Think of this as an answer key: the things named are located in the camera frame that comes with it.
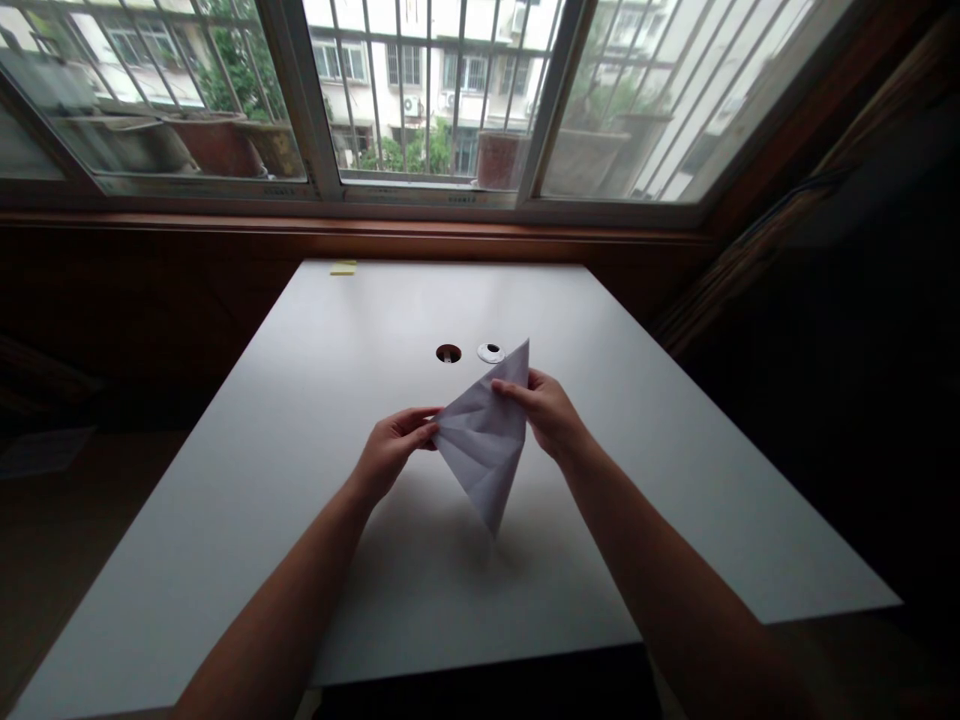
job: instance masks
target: window glass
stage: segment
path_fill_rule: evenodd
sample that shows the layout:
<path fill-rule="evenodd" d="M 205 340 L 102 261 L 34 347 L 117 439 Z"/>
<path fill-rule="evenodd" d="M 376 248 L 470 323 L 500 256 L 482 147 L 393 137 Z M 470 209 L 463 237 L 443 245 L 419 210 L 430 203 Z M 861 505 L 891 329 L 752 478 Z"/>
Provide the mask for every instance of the window glass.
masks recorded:
<path fill-rule="evenodd" d="M 832 12 L 839 16 L 842 4 Z M 784 60 L 791 43 L 811 12 L 829 5 L 601 0 L 542 195 L 700 200 L 729 161 L 722 158 L 732 158 L 762 117 L 747 117 L 751 101 L 765 86 L 777 93 L 787 86 L 801 66 Z M 776 97 L 773 90 L 762 96 L 768 107 Z"/>
<path fill-rule="evenodd" d="M 306 179 L 254 0 L 6 5 L 4 70 L 93 173 Z"/>
<path fill-rule="evenodd" d="M 358 43 L 366 68 L 362 84 L 328 82 L 336 51 L 314 53 L 343 182 L 516 190 L 562 2 L 468 0 L 461 23 L 458 0 L 402 0 L 396 41 L 396 0 L 367 0 L 366 17 L 337 2 L 336 20 L 327 0 L 303 7 L 315 47 Z"/>
<path fill-rule="evenodd" d="M 63 180 L 60 169 L 3 105 L 0 105 L 0 178 Z"/>

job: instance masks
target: folded paper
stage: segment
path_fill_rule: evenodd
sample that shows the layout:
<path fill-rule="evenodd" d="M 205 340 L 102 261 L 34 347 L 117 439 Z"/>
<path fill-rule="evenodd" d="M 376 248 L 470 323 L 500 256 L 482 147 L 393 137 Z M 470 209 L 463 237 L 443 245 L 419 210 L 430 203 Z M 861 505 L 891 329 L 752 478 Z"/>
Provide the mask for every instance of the folded paper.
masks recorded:
<path fill-rule="evenodd" d="M 434 445 L 494 537 L 520 463 L 527 416 L 513 400 L 494 393 L 492 382 L 526 387 L 529 365 L 527 340 L 433 418 L 440 426 Z"/>

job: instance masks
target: dark wall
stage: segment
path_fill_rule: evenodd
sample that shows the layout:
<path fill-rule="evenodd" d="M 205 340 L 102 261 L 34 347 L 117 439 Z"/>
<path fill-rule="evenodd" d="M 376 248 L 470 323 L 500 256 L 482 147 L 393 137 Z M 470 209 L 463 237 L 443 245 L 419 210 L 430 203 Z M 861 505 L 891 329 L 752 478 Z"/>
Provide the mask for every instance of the dark wall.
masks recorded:
<path fill-rule="evenodd" d="M 960 153 L 881 200 L 834 245 L 788 250 L 686 369 L 908 607 L 949 619 Z"/>

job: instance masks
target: yellow sticky note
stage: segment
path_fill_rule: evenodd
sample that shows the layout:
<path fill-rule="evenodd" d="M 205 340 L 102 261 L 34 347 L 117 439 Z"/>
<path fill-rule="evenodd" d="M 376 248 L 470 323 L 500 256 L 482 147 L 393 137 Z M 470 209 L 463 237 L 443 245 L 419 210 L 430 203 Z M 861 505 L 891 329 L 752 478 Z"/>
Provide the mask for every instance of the yellow sticky note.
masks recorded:
<path fill-rule="evenodd" d="M 356 271 L 356 260 L 337 260 L 330 268 L 331 275 L 353 275 Z"/>

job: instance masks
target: white table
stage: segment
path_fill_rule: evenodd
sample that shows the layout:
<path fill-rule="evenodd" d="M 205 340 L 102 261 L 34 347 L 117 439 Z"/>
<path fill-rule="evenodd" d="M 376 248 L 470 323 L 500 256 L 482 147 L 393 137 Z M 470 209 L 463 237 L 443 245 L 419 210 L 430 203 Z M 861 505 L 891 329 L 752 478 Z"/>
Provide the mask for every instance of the white table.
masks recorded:
<path fill-rule="evenodd" d="M 584 268 L 330 266 L 300 266 L 12 717 L 173 704 L 373 423 L 453 400 L 490 367 L 481 343 L 528 336 L 531 364 L 762 621 L 899 602 Z M 444 343 L 463 359 L 439 362 Z M 415 454 L 363 535 L 313 681 L 637 640 L 530 434 L 495 547 L 443 458 Z"/>

